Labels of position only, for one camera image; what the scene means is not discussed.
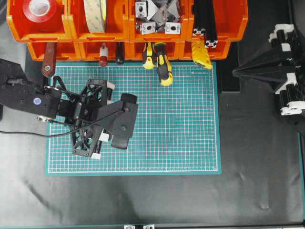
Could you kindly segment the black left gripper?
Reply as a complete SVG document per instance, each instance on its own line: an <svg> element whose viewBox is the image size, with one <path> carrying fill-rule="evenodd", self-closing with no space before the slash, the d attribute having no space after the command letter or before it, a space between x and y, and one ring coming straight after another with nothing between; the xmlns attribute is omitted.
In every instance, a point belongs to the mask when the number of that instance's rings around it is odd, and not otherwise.
<svg viewBox="0 0 305 229"><path fill-rule="evenodd" d="M114 89L115 84L107 80L88 79L81 94L69 94L67 99L56 97L56 124L70 130L80 128L70 134L73 155L101 159L102 143L111 141L112 134L97 122L98 109L113 103ZM99 137L95 137L94 128L102 129Z"/></svg>

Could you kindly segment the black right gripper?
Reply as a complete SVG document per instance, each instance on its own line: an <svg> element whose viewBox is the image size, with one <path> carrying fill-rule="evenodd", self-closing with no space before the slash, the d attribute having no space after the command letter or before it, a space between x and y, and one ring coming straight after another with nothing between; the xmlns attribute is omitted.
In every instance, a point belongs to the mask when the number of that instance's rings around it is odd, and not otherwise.
<svg viewBox="0 0 305 229"><path fill-rule="evenodd" d="M305 113L305 39L293 24L277 24L271 49L235 68L234 77L257 80L271 88L282 116Z"/></svg>

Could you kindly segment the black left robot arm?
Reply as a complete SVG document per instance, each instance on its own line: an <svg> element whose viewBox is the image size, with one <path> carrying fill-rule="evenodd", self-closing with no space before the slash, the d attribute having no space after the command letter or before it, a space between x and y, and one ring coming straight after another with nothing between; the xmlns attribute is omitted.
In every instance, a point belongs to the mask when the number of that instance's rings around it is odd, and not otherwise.
<svg viewBox="0 0 305 229"><path fill-rule="evenodd" d="M102 142L114 138L112 124L118 113L111 102L114 85L88 79L80 93L68 90L59 76L41 85L30 81L20 64L0 61L0 104L37 116L38 120L68 127L72 152L78 156L98 154Z"/></svg>

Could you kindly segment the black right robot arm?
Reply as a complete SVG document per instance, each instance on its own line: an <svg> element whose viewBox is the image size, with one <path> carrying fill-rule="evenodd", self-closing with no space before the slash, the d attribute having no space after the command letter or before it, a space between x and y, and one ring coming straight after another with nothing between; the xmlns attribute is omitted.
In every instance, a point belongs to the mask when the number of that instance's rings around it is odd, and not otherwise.
<svg viewBox="0 0 305 229"><path fill-rule="evenodd" d="M305 134L305 37L293 24L277 24L269 35L271 49L235 68L233 76L268 85L276 111Z"/></svg>

